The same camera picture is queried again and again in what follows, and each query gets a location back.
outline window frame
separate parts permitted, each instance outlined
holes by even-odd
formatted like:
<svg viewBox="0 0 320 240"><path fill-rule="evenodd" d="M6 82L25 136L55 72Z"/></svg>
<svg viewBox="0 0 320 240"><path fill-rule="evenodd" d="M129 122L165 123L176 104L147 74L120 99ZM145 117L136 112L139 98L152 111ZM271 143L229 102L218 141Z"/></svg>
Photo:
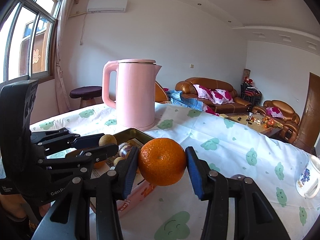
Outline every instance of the window frame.
<svg viewBox="0 0 320 240"><path fill-rule="evenodd" d="M55 78L54 76L54 58L55 58L55 43L56 43L56 31L57 31L57 17L59 14L59 10L61 7L62 0L58 0L56 8L54 10L53 16L51 16L50 13L48 13L45 9L43 9L40 5L36 3L37 0L19 0L17 3L18 7L14 14L14 17L12 19L8 38L5 45L5 53L4 53L4 82L0 83L0 89L7 84L11 84L17 81L22 80L28 80L28 79L38 79L39 83L46 82L49 80L52 80ZM27 68L27 74L21 77L17 77L15 79L9 80L9 55L10 55L10 47L12 42L12 37L14 33L14 29L20 14L21 9L25 7L26 9L32 11L36 14L36 18L33 22L31 34L30 34L30 42L28 46L28 68ZM32 73L32 49L35 43L35 36L36 36L36 30L38 26L39 19L43 17L45 18L50 24L50 35L47 40L47 52L46 52L46 66L47 70L38 72L38 73Z"/></svg>

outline white mug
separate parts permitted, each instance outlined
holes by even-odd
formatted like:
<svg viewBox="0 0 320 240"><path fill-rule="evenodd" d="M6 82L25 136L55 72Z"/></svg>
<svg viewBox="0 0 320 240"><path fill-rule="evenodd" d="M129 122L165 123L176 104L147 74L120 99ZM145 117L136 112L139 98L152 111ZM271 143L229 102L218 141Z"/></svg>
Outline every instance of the white mug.
<svg viewBox="0 0 320 240"><path fill-rule="evenodd" d="M306 198L313 198L319 192L320 160L316 156L309 155L307 165L296 182L296 189L301 196Z"/></svg>

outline brown leather sofa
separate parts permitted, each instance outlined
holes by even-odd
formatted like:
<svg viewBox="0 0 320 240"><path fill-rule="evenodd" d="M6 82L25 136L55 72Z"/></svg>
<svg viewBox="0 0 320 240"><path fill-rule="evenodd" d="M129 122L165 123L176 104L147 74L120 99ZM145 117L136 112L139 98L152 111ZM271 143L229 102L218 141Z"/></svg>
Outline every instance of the brown leather sofa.
<svg viewBox="0 0 320 240"><path fill-rule="evenodd" d="M204 98L198 98L198 93L193 85L201 85L207 89L223 89L228 90L233 98L234 103L227 103L223 105L217 105L212 103L210 100ZM182 96L184 98L196 98L199 101L203 101L207 106L209 106L213 111L218 114L230 114L230 113L246 113L252 108L252 104L245 101L237 96L237 91L229 83L210 79L210 78L199 78L193 77L188 78L185 81L181 81L176 84L175 90L182 91Z"/></svg>
<svg viewBox="0 0 320 240"><path fill-rule="evenodd" d="M280 132L280 138L282 138L287 143L293 144L299 132L299 115L291 106L279 100L267 100L263 103L263 106L255 106L252 111L267 115L267 107L277 107L280 109L282 115L284 116L284 119L274 118L275 122L281 124L281 126L283 127Z"/></svg>
<svg viewBox="0 0 320 240"><path fill-rule="evenodd" d="M156 98L155 102L161 104L170 104L171 101L168 98L167 94L165 93L163 87L156 81Z"/></svg>

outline kettle spout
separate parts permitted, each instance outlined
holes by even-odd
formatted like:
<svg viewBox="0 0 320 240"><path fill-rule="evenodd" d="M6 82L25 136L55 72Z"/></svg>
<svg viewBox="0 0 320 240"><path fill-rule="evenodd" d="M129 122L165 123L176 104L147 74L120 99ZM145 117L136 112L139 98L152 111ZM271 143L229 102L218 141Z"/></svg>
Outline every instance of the kettle spout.
<svg viewBox="0 0 320 240"><path fill-rule="evenodd" d="M162 66L155 65L155 76L158 74L158 72L159 72L159 70L160 70L161 67L162 67Z"/></svg>

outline window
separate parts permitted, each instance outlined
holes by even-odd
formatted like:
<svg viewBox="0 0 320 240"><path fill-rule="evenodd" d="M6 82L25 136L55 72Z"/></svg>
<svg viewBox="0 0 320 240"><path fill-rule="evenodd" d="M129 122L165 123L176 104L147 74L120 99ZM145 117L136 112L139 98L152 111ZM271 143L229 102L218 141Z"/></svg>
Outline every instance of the window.
<svg viewBox="0 0 320 240"><path fill-rule="evenodd" d="M20 0L0 30L0 89L50 76L53 27L61 0Z"/></svg>

